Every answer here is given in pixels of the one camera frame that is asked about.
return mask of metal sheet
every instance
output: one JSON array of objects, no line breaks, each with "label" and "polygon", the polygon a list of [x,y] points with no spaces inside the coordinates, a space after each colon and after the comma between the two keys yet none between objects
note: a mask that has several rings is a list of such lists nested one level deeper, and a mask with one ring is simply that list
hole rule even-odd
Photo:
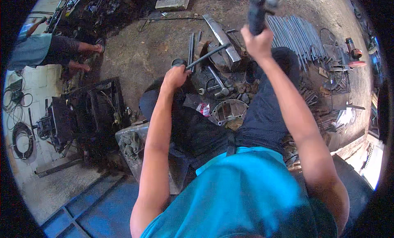
[{"label": "metal sheet", "polygon": [[[203,15],[203,18],[206,20],[209,27],[211,27],[212,31],[214,32],[214,35],[216,36],[216,38],[219,40],[219,42],[222,45],[230,43],[230,39],[228,38],[226,33],[223,31],[221,26],[215,20],[212,19],[210,14]],[[232,46],[232,45],[229,46],[226,49],[226,52],[228,53],[230,60],[232,62],[229,64],[230,65],[229,68],[233,69],[233,68],[237,67],[239,64],[239,61],[241,60],[241,57],[239,56],[239,54],[235,50],[234,46]]]}]

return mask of metal plate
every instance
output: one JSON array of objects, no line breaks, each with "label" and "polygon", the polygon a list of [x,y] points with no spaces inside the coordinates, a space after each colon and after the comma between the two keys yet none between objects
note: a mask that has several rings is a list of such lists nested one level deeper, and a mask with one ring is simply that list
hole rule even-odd
[{"label": "metal plate", "polygon": [[244,120],[249,106],[237,99],[228,99],[219,103],[212,111],[209,120],[219,126],[236,118]]}]

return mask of dark shorts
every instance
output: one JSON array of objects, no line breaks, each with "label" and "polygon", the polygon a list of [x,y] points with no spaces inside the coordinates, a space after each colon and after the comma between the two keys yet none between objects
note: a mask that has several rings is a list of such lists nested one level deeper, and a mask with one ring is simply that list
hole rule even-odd
[{"label": "dark shorts", "polygon": [[[288,48],[272,49],[272,57],[298,88],[299,65],[297,55]],[[281,141],[286,135],[279,103],[271,83],[258,67],[260,84],[241,127],[234,133],[236,147],[262,146],[283,154]],[[157,89],[145,92],[140,109],[150,120],[159,95]],[[196,110],[183,106],[185,97],[175,96],[172,107],[170,153],[188,160],[197,169],[213,157],[227,151],[230,129],[215,125]]]},{"label": "dark shorts", "polygon": [[47,64],[61,64],[68,66],[70,60],[78,54],[79,41],[66,36],[52,36],[49,50],[45,59],[39,66]]}]

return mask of person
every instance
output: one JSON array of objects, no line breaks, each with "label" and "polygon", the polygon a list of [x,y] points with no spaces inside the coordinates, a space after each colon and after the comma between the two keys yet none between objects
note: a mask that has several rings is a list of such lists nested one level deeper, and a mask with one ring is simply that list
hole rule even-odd
[{"label": "person", "polygon": [[47,20],[43,17],[33,24],[27,31],[20,32],[7,67],[8,70],[19,70],[30,66],[45,66],[47,64],[61,64],[70,69],[90,71],[88,64],[80,64],[74,60],[78,53],[103,53],[104,45],[91,45],[79,42],[66,36],[55,36],[49,33],[33,34],[38,25]]},{"label": "person", "polygon": [[[349,196],[318,126],[298,93],[297,56],[271,50],[273,33],[241,30],[259,68],[258,93],[232,133],[182,106],[190,71],[171,68],[160,90],[140,99],[150,121],[138,198],[130,218],[137,237],[337,237],[349,216]],[[305,184],[282,159],[287,133],[297,145]],[[168,154],[183,154],[197,177],[163,211],[170,195]]]}]

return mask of blue t-shirt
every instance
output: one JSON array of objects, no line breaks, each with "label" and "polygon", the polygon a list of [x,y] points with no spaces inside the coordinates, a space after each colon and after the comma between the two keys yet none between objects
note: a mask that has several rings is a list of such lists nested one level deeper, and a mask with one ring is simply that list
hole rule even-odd
[{"label": "blue t-shirt", "polygon": [[212,161],[141,237],[337,237],[333,216],[302,194],[279,153],[239,147]]},{"label": "blue t-shirt", "polygon": [[32,34],[26,37],[26,31],[19,33],[12,52],[8,70],[19,70],[30,66],[36,68],[47,56],[52,34]]}]

